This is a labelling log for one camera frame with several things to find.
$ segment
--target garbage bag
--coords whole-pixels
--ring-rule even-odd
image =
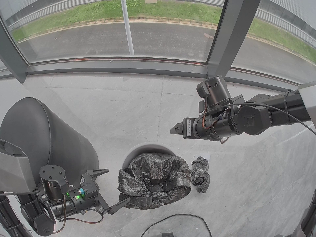
[[[126,208],[159,208],[188,195],[190,181],[191,170],[181,157],[144,153],[119,171],[119,201],[131,198]]]
[[[197,192],[205,193],[210,185],[208,174],[209,162],[199,156],[192,162],[192,184],[197,187]]]

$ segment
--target gray leather upholstery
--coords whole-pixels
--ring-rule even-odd
[[[44,165],[61,166],[69,184],[77,187],[83,173],[99,168],[89,140],[35,98],[23,98],[8,110],[0,127],[0,138],[17,145],[28,156],[37,185]]]

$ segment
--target gray tile floor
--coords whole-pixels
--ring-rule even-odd
[[[0,80],[0,122],[15,102],[32,96],[90,140],[100,168],[110,169],[97,179],[109,204],[118,200],[117,176],[124,156],[137,144],[167,144],[189,166],[198,156],[209,160],[211,183],[206,194],[192,186],[188,196],[171,205],[147,211],[123,208],[97,225],[69,221],[58,236],[137,237],[150,224],[175,213],[203,217],[214,237],[292,233],[316,184],[314,135],[300,124],[269,128],[259,136],[234,136],[224,145],[171,135],[174,124],[198,116],[200,81],[96,73],[28,76],[23,85],[15,79]],[[231,83],[228,89],[232,97],[243,94],[246,100],[258,93],[278,94]],[[26,223],[17,201],[10,200]],[[98,215],[88,212],[79,218],[98,220]],[[171,231],[177,237],[208,236],[199,219],[182,216],[152,227],[145,236]],[[0,233],[9,236],[1,228]]]

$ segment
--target crumpled plastic bag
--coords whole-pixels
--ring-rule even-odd
[[[159,208],[188,195],[190,181],[191,170],[181,157],[144,153],[119,171],[119,201],[130,197],[126,208]]]
[[[197,187],[197,192],[205,193],[210,185],[208,174],[209,162],[199,156],[192,162],[192,184]]]

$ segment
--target asphalt road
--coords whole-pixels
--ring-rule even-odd
[[[191,25],[131,22],[135,55],[206,60],[215,30]],[[90,25],[35,37],[18,44],[29,61],[129,55],[123,23]],[[316,66],[287,51],[246,38],[233,63],[300,82],[316,80]]]

